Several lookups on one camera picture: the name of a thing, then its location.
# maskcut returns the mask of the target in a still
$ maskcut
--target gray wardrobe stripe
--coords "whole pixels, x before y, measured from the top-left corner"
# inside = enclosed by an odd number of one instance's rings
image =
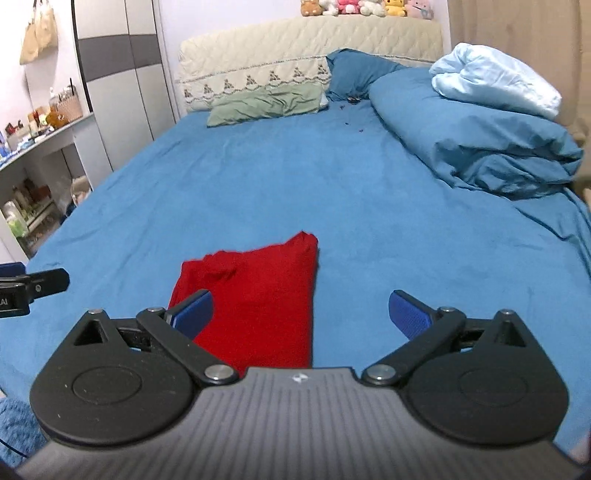
[[[129,35],[81,38],[78,46],[87,82],[134,68]]]
[[[160,46],[156,35],[130,35],[129,37],[135,68],[140,69],[141,67],[162,63]]]

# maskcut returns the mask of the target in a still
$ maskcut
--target white logo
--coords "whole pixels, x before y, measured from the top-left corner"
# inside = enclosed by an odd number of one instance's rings
[[[291,379],[294,382],[298,382],[301,385],[303,382],[306,382],[308,380],[308,375],[306,375],[306,374],[297,374],[297,375],[294,375],[293,377],[291,377]]]

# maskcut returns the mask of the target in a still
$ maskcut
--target blue gripper pad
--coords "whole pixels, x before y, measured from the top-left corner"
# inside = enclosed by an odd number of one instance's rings
[[[167,312],[170,326],[193,340],[213,316],[213,296],[199,290]]]
[[[412,299],[400,290],[393,291],[388,302],[388,310],[392,323],[406,338],[412,340],[433,324],[430,314],[432,309],[418,300],[409,301],[406,297]]]
[[[20,262],[0,264],[0,277],[11,278],[25,274],[25,265]]]

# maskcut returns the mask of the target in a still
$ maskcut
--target red garment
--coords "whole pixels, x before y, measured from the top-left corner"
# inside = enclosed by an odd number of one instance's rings
[[[209,324],[193,342],[236,368],[309,368],[318,240],[206,255],[183,263],[169,307],[200,288],[213,295]]]

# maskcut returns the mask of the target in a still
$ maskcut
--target white plush toy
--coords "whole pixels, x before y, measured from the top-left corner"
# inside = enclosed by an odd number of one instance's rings
[[[386,16],[386,10],[382,5],[382,0],[361,0],[359,7],[359,13],[366,17],[370,15],[377,15],[378,17]]]
[[[323,15],[339,15],[339,8],[337,7],[338,0],[320,0],[320,6],[324,9]]]

